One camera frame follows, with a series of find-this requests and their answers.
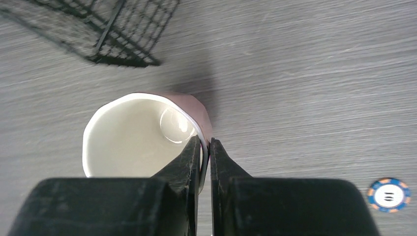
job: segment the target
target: blue poker chip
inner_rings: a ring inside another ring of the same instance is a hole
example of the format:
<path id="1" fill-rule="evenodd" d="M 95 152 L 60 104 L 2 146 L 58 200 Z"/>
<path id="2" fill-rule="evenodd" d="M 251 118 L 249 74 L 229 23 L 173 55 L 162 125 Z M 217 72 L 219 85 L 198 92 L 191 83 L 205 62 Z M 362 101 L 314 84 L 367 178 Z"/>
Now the blue poker chip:
<path id="1" fill-rule="evenodd" d="M 383 178 L 374 182 L 368 190 L 371 206 L 382 212 L 394 213 L 403 209 L 411 200 L 408 186 L 395 178 Z"/>

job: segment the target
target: wood grain surface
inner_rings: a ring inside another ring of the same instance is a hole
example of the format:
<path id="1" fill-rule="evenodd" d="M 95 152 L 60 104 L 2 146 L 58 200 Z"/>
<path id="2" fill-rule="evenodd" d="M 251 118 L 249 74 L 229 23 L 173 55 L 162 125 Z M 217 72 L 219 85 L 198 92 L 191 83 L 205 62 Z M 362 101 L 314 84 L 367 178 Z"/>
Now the wood grain surface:
<path id="1" fill-rule="evenodd" d="M 342 178 L 363 193 L 396 177 L 415 191 L 416 22 L 415 0 L 185 0 L 155 48 L 164 64 L 132 69 L 91 65 L 0 18 L 0 235 L 38 181 L 83 176 L 89 118 L 135 91 L 196 96 L 254 176 Z M 210 204 L 206 184 L 200 236 Z M 371 212 L 382 235 L 416 235 L 413 199 Z"/>

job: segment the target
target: mug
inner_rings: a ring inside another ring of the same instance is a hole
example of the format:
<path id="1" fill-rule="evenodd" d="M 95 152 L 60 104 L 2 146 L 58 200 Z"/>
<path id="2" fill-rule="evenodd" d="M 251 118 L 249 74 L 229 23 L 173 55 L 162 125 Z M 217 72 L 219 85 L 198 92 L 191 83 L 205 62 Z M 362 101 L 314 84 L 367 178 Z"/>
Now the mug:
<path id="1" fill-rule="evenodd" d="M 151 177 L 174 160 L 189 139 L 200 138 L 200 183 L 209 160 L 212 127 L 207 110 L 181 93 L 131 93 L 95 112 L 83 136 L 87 177 Z"/>

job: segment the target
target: mug rim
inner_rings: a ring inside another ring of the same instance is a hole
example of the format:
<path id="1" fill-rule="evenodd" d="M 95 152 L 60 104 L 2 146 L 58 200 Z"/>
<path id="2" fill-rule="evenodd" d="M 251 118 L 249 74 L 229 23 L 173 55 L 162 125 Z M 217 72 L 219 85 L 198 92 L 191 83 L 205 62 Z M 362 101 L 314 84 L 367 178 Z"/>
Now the mug rim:
<path id="1" fill-rule="evenodd" d="M 180 112 L 183 116 L 187 118 L 187 120 L 193 125 L 193 127 L 197 131 L 197 135 L 200 139 L 200 143 L 203 150 L 203 156 L 202 156 L 202 163 L 200 166 L 200 173 L 199 173 L 199 193 L 203 189 L 206 173 L 207 173 L 207 167 L 208 167 L 208 160 L 209 160 L 209 150 L 208 150 L 208 142 L 206 141 L 203 131 L 200 127 L 200 125 L 196 122 L 193 117 L 191 117 L 188 113 L 186 113 L 180 106 L 178 106 L 175 102 L 173 102 L 171 99 L 157 94 L 152 93 L 145 93 L 145 92 L 136 92 L 136 93 L 130 93 L 128 95 L 125 95 L 123 97 L 120 97 L 114 101 L 111 101 L 103 106 L 101 106 L 91 117 L 91 119 L 88 121 L 84 133 L 83 133 L 83 152 L 82 152 L 82 163 L 83 163 L 83 170 L 86 177 L 92 177 L 91 171 L 89 169 L 88 165 L 88 154 L 87 154 L 87 146 L 89 144 L 89 136 L 93 128 L 95 127 L 95 124 L 101 118 L 107 111 L 111 110 L 112 108 L 129 102 L 133 100 L 152 100 L 152 101 L 158 101 L 162 102 L 165 105 L 170 106 L 171 108 L 175 109 L 176 111 Z"/>

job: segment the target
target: black wire basket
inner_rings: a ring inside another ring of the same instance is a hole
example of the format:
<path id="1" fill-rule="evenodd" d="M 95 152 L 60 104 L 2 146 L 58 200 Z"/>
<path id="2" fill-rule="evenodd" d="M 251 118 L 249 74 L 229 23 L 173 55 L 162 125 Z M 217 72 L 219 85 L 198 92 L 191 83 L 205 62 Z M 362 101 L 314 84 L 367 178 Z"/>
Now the black wire basket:
<path id="1" fill-rule="evenodd" d="M 160 65 L 151 50 L 179 0 L 2 0 L 0 14 L 95 62 Z"/>

